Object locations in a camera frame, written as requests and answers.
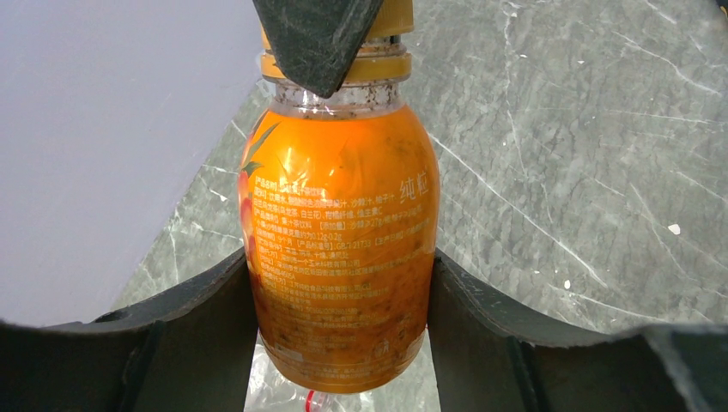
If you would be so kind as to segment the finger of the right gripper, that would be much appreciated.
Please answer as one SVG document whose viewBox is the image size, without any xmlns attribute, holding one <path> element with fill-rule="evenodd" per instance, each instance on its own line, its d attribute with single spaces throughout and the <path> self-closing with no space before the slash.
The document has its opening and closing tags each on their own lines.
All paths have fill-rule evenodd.
<svg viewBox="0 0 728 412">
<path fill-rule="evenodd" d="M 284 77 L 322 98 L 343 84 L 382 0 L 253 0 Z"/>
</svg>

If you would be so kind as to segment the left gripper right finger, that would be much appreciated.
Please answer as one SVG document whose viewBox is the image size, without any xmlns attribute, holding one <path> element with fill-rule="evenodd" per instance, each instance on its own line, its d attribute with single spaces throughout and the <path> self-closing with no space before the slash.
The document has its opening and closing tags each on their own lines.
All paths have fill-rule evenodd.
<svg viewBox="0 0 728 412">
<path fill-rule="evenodd" d="M 617 334 L 551 318 L 435 255 L 428 308 L 444 411 L 724 411 L 727 328 Z"/>
</svg>

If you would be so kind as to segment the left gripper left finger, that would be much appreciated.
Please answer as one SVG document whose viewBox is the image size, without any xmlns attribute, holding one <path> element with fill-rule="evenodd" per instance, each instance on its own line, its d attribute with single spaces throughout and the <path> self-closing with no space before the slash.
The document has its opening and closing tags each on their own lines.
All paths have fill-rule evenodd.
<svg viewBox="0 0 728 412">
<path fill-rule="evenodd" d="M 258 333 L 246 257 L 90 323 L 1 325 L 4 411 L 241 411 Z"/>
</svg>

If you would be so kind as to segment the orange bottle cap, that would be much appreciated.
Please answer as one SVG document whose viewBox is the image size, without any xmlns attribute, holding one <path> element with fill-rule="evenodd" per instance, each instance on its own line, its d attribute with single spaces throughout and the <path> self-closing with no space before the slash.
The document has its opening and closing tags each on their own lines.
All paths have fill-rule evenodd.
<svg viewBox="0 0 728 412">
<path fill-rule="evenodd" d="M 255 1 L 266 50 L 285 54 L 347 51 L 367 37 L 414 26 L 411 1 Z"/>
</svg>

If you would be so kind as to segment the orange juice bottle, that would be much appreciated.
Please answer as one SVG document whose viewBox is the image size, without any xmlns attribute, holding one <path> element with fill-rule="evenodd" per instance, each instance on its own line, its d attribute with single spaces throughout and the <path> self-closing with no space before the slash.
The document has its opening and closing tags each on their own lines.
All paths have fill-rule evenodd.
<svg viewBox="0 0 728 412">
<path fill-rule="evenodd" d="M 268 356 L 315 391 L 392 381 L 425 335 L 440 178 L 400 94 L 410 72 L 398 36 L 370 39 L 325 99 L 263 55 L 275 94 L 240 165 L 246 260 Z"/>
</svg>

